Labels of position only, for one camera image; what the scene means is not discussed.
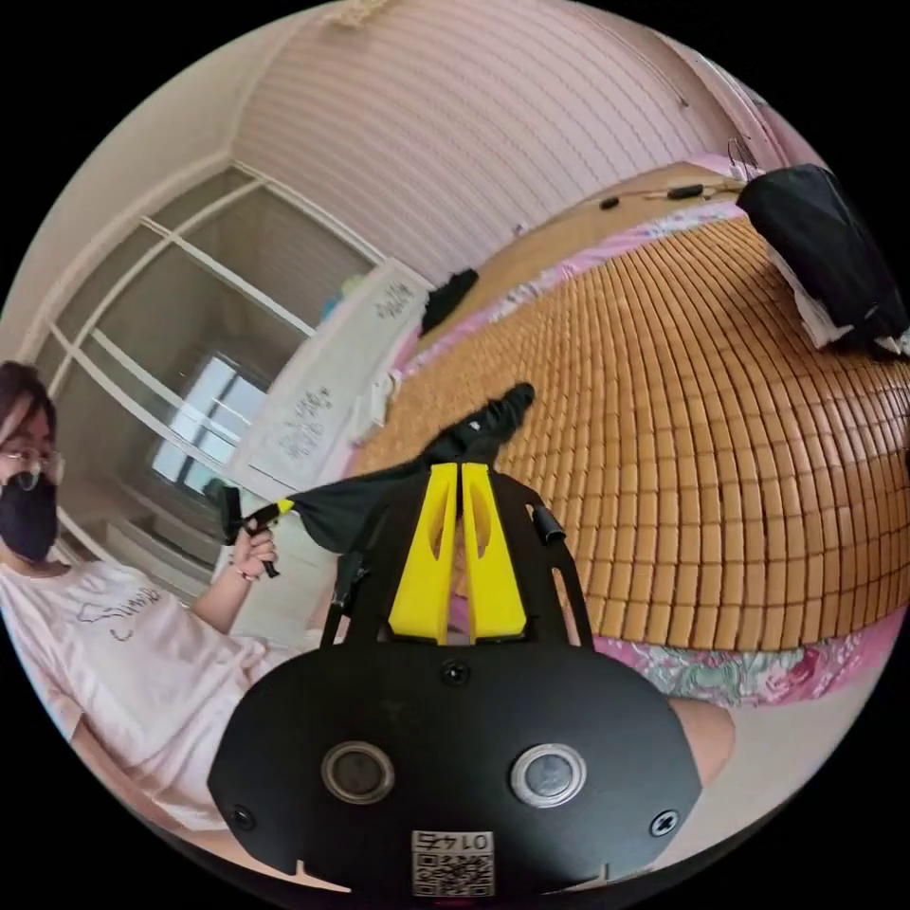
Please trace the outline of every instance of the white t-shirt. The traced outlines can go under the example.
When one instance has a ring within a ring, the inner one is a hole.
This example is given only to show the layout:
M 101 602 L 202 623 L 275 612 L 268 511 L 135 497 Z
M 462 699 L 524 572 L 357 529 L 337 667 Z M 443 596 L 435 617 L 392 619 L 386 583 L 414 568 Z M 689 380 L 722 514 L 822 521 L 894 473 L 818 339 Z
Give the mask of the white t-shirt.
M 0 565 L 0 609 L 67 740 L 83 720 L 133 782 L 190 830 L 224 828 L 206 779 L 234 707 L 305 647 L 224 635 L 140 572 L 86 563 L 56 578 Z

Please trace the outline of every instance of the sticker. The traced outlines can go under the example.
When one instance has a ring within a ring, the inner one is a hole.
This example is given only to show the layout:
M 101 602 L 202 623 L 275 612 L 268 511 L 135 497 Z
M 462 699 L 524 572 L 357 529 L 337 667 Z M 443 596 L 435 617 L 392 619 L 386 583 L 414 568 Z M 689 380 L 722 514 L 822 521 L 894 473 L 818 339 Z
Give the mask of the sticker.
M 492 831 L 414 831 L 410 837 L 416 898 L 491 898 Z

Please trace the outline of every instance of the black fabric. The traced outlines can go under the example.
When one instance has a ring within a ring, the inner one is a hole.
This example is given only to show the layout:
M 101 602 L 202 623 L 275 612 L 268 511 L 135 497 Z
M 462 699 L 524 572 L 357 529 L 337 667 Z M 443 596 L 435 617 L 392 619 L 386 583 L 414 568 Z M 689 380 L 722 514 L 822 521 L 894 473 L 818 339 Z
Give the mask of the black fabric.
M 410 462 L 359 477 L 329 483 L 289 497 L 310 537 L 324 550 L 345 554 L 354 546 L 363 522 L 386 493 L 403 480 L 429 472 L 434 464 L 492 464 L 500 447 L 521 426 L 534 402 L 534 387 L 520 383 L 502 398 L 446 427 Z
M 424 318 L 420 323 L 420 337 L 431 332 L 452 315 L 467 292 L 477 283 L 480 276 L 473 268 L 453 275 L 445 284 L 429 292 Z
M 801 164 L 756 177 L 737 205 L 821 302 L 837 327 L 854 326 L 850 347 L 910 327 L 901 292 L 862 218 L 825 168 Z

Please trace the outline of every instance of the printed graphic on shirt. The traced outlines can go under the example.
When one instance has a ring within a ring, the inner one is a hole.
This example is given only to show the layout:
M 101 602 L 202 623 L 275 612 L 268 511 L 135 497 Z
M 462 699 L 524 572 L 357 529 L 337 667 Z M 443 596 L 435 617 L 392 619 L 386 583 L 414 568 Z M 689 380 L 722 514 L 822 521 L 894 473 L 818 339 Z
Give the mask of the printed graphic on shirt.
M 160 591 L 156 591 L 155 588 L 139 588 L 128 601 L 116 607 L 84 603 L 76 618 L 81 623 L 101 623 L 101 627 L 107 628 L 112 638 L 126 642 L 133 637 L 135 617 L 159 600 Z

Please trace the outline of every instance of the hand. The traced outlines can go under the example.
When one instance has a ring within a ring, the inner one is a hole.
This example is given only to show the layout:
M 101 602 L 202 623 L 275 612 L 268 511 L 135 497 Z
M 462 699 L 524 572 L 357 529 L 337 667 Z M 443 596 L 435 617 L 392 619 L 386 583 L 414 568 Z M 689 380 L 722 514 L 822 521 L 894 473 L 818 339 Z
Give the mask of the hand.
M 252 534 L 241 531 L 237 536 L 231 564 L 247 578 L 259 578 L 265 572 L 266 562 L 277 561 L 275 537 L 268 528 L 259 531 L 254 524 Z

